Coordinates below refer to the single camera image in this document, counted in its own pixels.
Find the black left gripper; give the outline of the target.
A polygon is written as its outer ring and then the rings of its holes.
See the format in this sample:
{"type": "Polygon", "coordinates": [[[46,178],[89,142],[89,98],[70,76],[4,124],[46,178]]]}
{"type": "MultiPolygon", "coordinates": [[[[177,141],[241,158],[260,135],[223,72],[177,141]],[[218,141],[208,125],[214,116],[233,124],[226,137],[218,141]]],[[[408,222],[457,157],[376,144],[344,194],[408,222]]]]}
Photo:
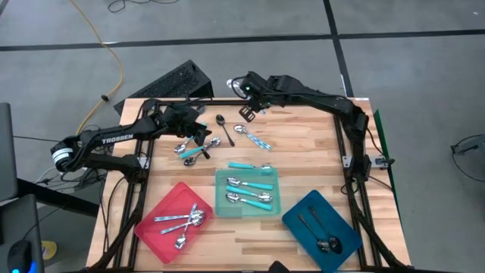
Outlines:
{"type": "Polygon", "coordinates": [[[196,123],[198,116],[199,113],[190,106],[167,106],[164,110],[164,135],[189,137],[197,146],[202,146],[203,139],[212,131],[207,123],[196,123]]]}

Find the black perforated computer tower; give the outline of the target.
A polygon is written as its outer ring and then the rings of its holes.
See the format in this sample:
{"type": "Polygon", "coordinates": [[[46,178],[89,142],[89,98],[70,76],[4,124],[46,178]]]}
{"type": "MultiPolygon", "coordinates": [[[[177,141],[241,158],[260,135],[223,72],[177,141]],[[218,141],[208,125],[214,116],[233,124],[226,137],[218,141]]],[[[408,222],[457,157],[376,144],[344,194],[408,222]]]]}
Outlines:
{"type": "Polygon", "coordinates": [[[188,60],[128,96],[128,99],[203,97],[214,98],[211,80],[194,61],[188,60]]]}

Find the green translucent plastic bin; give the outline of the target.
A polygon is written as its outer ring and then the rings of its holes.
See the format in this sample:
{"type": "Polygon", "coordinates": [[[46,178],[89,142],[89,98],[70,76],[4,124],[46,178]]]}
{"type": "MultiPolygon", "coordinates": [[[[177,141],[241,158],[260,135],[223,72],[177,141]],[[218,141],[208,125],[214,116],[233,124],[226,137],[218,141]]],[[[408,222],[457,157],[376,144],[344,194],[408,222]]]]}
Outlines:
{"type": "MultiPolygon", "coordinates": [[[[280,204],[280,190],[279,190],[279,174],[277,169],[223,169],[215,173],[215,211],[217,216],[222,218],[236,218],[236,217],[266,217],[278,215],[281,211],[280,204]],[[226,199],[226,194],[231,193],[226,190],[227,178],[236,177],[243,182],[251,182],[257,184],[271,184],[274,186],[272,190],[261,190],[254,187],[239,186],[238,188],[248,190],[253,193],[269,193],[273,199],[268,205],[272,205],[271,211],[259,209],[248,205],[244,202],[232,203],[226,199]]],[[[241,198],[260,202],[253,196],[246,196],[238,194],[241,198]]]]}

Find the red translucent plastic bin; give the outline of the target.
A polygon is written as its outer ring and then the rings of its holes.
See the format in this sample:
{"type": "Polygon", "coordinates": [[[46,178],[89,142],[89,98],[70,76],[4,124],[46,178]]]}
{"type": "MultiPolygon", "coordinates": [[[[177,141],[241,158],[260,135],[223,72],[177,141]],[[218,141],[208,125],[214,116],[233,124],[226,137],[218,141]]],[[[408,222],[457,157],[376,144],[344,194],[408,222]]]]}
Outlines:
{"type": "Polygon", "coordinates": [[[176,184],[167,195],[141,220],[135,227],[136,236],[158,257],[164,264],[173,262],[183,250],[190,246],[191,241],[196,239],[200,231],[205,228],[213,217],[213,209],[187,184],[176,184]],[[197,209],[203,211],[205,220],[199,226],[189,225],[186,232],[186,243],[182,249],[176,249],[177,238],[182,234],[184,227],[167,234],[160,231],[173,226],[187,223],[188,218],[154,222],[154,217],[189,215],[192,205],[197,203],[197,209]]]}

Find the dark green panel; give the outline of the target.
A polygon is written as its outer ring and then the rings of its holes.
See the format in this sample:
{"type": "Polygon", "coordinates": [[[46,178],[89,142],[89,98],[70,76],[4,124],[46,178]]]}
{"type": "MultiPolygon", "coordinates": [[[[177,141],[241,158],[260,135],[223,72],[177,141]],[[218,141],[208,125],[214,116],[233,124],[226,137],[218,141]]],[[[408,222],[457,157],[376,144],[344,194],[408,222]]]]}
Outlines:
{"type": "MultiPolygon", "coordinates": [[[[385,131],[384,131],[384,128],[383,128],[382,117],[381,117],[379,110],[376,110],[374,112],[374,121],[376,123],[377,134],[379,136],[379,140],[380,140],[380,144],[381,144],[383,154],[388,159],[391,159],[390,154],[389,154],[389,149],[388,149],[387,143],[386,143],[386,136],[385,136],[385,131]]],[[[387,168],[387,173],[388,173],[388,176],[389,176],[389,179],[390,179],[390,186],[392,187],[393,197],[394,197],[394,200],[395,200],[398,215],[400,215],[399,204],[398,204],[398,200],[397,200],[394,177],[393,177],[392,165],[393,165],[392,163],[389,164],[389,167],[387,168]]]]}

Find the black desk leg bar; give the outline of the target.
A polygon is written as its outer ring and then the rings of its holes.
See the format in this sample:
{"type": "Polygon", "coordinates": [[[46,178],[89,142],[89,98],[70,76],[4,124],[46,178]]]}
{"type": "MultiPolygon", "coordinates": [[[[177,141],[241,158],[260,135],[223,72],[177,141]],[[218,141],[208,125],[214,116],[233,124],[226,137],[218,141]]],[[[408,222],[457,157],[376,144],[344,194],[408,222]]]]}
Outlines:
{"type": "Polygon", "coordinates": [[[81,215],[95,218],[98,215],[99,206],[93,202],[86,201],[65,193],[59,193],[46,187],[18,178],[17,197],[34,195],[36,200],[47,206],[54,206],[81,215]]]}

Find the blue plastic bin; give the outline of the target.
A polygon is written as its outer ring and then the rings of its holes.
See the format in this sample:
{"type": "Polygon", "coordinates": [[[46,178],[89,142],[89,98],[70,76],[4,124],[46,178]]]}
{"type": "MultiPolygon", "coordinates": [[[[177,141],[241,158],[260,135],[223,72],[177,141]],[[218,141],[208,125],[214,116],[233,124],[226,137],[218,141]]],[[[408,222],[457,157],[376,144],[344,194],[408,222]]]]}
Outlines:
{"type": "Polygon", "coordinates": [[[282,222],[323,273],[334,273],[362,246],[361,236],[317,191],[312,190],[282,217],[282,222]],[[324,252],[317,241],[337,237],[342,251],[324,252]]]}

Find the silver mounting plate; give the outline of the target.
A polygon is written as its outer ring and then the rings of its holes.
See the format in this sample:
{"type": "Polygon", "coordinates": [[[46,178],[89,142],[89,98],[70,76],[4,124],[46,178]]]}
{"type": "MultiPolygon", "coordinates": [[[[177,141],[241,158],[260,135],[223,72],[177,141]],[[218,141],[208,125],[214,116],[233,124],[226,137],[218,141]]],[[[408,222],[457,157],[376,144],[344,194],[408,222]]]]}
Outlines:
{"type": "Polygon", "coordinates": [[[387,158],[384,155],[373,155],[370,157],[370,160],[371,167],[379,169],[387,169],[396,161],[394,158],[387,158]]]}

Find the yellow round object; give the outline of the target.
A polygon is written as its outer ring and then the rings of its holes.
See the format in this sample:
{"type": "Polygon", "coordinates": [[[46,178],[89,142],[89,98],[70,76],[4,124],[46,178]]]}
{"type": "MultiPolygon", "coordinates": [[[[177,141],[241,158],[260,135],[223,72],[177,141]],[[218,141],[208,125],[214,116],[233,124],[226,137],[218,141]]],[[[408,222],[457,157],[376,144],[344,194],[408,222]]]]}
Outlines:
{"type": "Polygon", "coordinates": [[[41,241],[41,248],[42,248],[42,258],[45,261],[48,261],[55,256],[55,254],[58,250],[58,245],[54,241],[42,240],[41,241]]]}

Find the dark grey desk panel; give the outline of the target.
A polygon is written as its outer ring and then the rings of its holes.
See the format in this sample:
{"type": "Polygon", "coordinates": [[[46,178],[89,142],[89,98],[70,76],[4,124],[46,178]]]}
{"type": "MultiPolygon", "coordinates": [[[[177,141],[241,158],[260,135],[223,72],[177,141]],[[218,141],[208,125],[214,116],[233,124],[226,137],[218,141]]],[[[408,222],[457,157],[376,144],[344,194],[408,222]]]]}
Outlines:
{"type": "Polygon", "coordinates": [[[17,188],[11,106],[0,102],[0,202],[13,199],[17,188]]]}

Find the dark grey desk surface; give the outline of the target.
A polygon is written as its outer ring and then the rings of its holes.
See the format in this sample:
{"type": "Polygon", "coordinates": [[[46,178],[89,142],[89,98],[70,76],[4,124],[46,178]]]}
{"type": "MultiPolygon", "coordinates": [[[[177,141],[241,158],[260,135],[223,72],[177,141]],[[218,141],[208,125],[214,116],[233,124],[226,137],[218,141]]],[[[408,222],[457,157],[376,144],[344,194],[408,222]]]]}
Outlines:
{"type": "Polygon", "coordinates": [[[25,195],[0,206],[0,273],[11,273],[8,252],[22,239],[31,245],[33,270],[29,273],[45,273],[38,220],[34,195],[25,195]]]}

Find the black computer mouse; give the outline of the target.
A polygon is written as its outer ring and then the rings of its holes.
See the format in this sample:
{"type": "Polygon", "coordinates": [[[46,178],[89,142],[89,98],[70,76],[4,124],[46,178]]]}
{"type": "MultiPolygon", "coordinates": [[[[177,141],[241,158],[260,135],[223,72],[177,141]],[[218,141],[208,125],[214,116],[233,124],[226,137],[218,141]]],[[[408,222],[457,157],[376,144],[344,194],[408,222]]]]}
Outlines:
{"type": "Polygon", "coordinates": [[[8,273],[33,273],[36,263],[33,261],[32,244],[22,239],[14,243],[7,255],[8,273]]]}

